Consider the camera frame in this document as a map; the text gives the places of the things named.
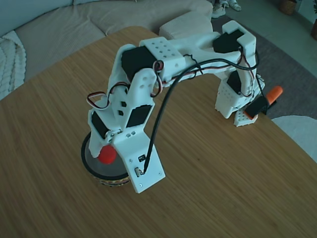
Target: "wooden table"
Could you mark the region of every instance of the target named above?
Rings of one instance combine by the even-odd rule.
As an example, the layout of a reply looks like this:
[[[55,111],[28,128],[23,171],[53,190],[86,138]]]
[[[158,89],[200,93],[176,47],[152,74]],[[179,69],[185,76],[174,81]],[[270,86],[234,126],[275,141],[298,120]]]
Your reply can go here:
[[[266,116],[240,128],[224,119],[212,75],[182,82],[171,97],[156,139],[164,180],[136,194],[88,174],[86,96],[106,90],[120,46],[151,37],[124,29],[0,102],[1,237],[315,238],[317,165]]]

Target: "floor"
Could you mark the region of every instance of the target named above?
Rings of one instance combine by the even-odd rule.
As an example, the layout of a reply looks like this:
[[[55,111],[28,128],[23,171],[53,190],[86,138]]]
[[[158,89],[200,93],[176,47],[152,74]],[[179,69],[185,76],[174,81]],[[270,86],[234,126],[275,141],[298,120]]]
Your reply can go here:
[[[312,24],[295,14],[278,10],[279,0],[238,0],[241,12],[226,15],[262,35],[317,77],[317,41],[310,36]]]

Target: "red ball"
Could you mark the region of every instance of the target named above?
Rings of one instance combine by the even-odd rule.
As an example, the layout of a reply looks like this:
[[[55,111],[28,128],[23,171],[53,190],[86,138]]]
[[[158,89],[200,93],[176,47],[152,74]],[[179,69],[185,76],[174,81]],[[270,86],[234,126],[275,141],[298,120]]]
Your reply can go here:
[[[101,149],[98,159],[101,163],[110,165],[114,162],[116,156],[116,150],[111,145],[106,145]]]

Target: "white knit blanket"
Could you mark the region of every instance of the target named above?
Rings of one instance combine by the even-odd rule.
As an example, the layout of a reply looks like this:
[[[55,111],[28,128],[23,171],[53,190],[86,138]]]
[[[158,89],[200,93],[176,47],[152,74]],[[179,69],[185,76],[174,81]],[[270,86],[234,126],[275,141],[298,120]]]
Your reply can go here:
[[[0,100],[24,83],[26,52],[15,31],[0,37]]]

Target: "basket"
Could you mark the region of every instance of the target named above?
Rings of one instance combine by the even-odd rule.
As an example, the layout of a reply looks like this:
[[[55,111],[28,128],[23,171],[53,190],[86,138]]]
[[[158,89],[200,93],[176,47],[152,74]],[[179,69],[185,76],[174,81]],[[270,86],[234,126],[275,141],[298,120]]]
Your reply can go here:
[[[292,15],[295,11],[296,2],[291,0],[281,0],[279,10],[286,15]]]

